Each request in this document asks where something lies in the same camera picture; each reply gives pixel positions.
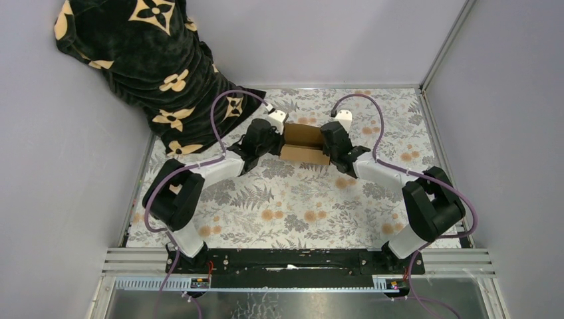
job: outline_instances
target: brown box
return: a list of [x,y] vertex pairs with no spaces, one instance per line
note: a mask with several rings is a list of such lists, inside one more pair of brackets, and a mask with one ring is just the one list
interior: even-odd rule
[[285,144],[280,159],[329,165],[329,157],[323,155],[321,129],[305,124],[284,124]]

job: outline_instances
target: black patterned cloth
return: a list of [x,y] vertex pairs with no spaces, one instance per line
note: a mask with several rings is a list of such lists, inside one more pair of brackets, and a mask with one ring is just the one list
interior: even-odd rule
[[[186,0],[66,0],[55,38],[60,51],[99,69],[113,93],[143,109],[170,155],[212,146],[212,102],[240,88],[213,64],[212,51],[186,15]],[[242,94],[222,99],[215,108],[220,134],[259,105]]]

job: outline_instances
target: table surface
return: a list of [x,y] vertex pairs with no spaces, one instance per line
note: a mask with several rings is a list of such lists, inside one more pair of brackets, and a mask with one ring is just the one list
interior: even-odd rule
[[[266,99],[289,113],[288,122],[321,126],[342,96],[362,92],[372,96],[384,112],[384,137],[378,154],[422,171],[436,165],[419,100],[413,88],[267,90]],[[364,98],[345,100],[351,110],[353,145],[372,148],[380,132],[376,108]],[[258,110],[223,140],[236,142]],[[215,145],[202,154],[176,157],[188,163],[219,154]],[[137,203],[168,160],[157,140]],[[133,207],[127,247],[163,247],[165,234],[147,231],[144,209]],[[223,248],[380,248],[407,224],[399,195],[375,184],[339,173],[334,166],[282,161],[267,154],[248,174],[221,181],[202,192],[194,225],[209,247]],[[434,248],[459,248],[457,239],[442,239]]]

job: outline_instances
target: gray wall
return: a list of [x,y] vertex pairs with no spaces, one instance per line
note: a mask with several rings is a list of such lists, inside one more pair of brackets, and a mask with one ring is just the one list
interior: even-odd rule
[[2,318],[84,318],[149,136],[101,75],[55,48],[62,4],[2,3]]
[[464,0],[188,0],[217,68],[241,84],[425,77]]
[[562,318],[564,2],[479,1],[429,90],[509,312]]

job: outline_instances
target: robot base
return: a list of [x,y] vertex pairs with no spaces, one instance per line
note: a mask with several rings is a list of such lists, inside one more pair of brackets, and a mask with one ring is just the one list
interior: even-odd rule
[[[170,251],[168,258],[175,255]],[[207,274],[211,261],[212,288],[362,288],[372,285],[373,275],[404,274],[409,259],[392,266],[389,260],[366,249],[202,249],[194,259],[181,257],[173,273]],[[419,255],[412,274],[424,273]]]

